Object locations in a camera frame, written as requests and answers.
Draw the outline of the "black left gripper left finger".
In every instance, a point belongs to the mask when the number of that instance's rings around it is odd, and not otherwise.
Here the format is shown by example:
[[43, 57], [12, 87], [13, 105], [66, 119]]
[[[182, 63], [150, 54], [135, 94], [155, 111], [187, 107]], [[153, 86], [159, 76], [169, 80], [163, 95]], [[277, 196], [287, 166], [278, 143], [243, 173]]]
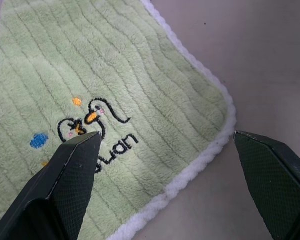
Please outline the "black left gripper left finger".
[[0, 240], [77, 240], [94, 184], [100, 132], [63, 142], [0, 220]]

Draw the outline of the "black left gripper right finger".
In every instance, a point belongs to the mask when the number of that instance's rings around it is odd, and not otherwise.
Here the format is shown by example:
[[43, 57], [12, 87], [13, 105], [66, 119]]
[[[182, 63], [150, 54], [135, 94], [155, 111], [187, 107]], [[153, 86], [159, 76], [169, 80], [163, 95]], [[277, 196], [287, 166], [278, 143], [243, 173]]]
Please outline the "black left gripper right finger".
[[300, 158], [285, 143], [236, 130], [249, 193], [273, 240], [300, 240]]

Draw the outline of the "green towel with duck embroidery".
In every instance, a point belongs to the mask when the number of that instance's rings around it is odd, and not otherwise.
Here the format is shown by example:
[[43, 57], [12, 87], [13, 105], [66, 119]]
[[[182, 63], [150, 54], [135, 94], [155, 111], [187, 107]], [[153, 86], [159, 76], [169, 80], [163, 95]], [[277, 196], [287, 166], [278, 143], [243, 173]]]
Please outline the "green towel with duck embroidery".
[[62, 142], [97, 131], [78, 240], [131, 240], [235, 123], [226, 87], [150, 0], [3, 0], [0, 219]]

